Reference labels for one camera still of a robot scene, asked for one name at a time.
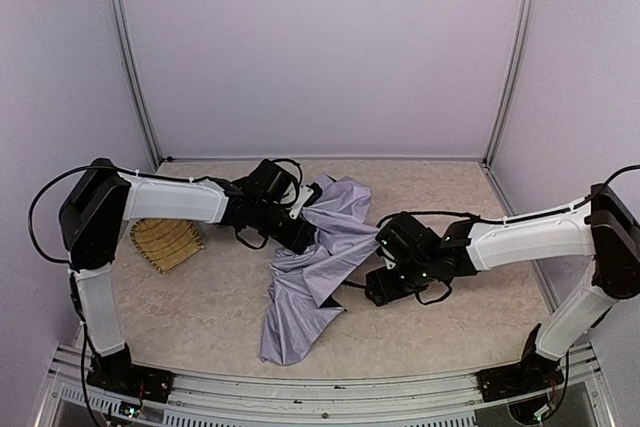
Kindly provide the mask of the lilac folding umbrella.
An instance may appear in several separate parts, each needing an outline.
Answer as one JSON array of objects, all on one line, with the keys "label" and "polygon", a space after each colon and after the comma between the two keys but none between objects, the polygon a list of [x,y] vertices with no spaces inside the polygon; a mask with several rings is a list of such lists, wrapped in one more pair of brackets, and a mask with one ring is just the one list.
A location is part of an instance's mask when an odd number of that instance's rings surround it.
[{"label": "lilac folding umbrella", "polygon": [[275,251],[270,303],[259,358],[288,366],[301,362],[344,308],[333,299],[341,283],[377,249],[378,229],[366,223],[371,189],[345,176],[317,178],[322,195],[301,216],[317,228],[304,253]]}]

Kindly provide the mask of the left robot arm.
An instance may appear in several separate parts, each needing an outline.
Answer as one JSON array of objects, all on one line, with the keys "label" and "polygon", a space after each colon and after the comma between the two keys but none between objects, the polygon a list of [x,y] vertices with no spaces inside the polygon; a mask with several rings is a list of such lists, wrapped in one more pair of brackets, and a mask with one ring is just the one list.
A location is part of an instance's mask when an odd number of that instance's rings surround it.
[{"label": "left robot arm", "polygon": [[127,352],[111,274],[127,223],[185,220],[230,227],[236,234],[251,228],[264,241],[274,240],[302,254],[316,233],[302,211],[321,194],[317,183],[303,183],[283,168],[281,160],[265,159],[248,175],[226,180],[142,174],[96,159],[59,212],[72,290],[96,356]]}]

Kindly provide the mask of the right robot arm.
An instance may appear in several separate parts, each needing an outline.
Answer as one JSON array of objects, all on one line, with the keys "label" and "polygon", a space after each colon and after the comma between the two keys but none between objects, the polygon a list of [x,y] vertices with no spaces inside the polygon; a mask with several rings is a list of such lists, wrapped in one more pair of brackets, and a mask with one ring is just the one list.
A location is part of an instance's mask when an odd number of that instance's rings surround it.
[{"label": "right robot arm", "polygon": [[482,219],[465,214],[442,235],[400,212],[376,236],[385,264],[367,273],[365,295],[377,306],[419,297],[434,282],[451,284],[496,267],[583,256],[590,267],[553,315],[530,334],[523,365],[554,365],[617,302],[639,294],[639,223],[605,183],[554,209]]}]

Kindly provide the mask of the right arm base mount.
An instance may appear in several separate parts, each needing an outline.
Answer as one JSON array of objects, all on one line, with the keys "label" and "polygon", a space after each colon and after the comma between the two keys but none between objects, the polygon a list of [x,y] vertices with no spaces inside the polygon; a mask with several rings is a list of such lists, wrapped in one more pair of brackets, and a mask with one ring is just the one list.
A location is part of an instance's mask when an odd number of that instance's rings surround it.
[{"label": "right arm base mount", "polygon": [[537,354],[513,364],[483,369],[476,376],[484,402],[516,397],[564,382],[560,362]]}]

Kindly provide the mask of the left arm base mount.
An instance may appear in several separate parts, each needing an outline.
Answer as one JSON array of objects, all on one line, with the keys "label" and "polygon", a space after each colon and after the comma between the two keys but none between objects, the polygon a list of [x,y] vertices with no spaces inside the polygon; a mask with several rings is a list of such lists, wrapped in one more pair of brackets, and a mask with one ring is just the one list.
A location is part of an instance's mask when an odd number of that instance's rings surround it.
[{"label": "left arm base mount", "polygon": [[166,404],[173,386],[171,371],[131,362],[92,360],[86,382],[111,393]]}]

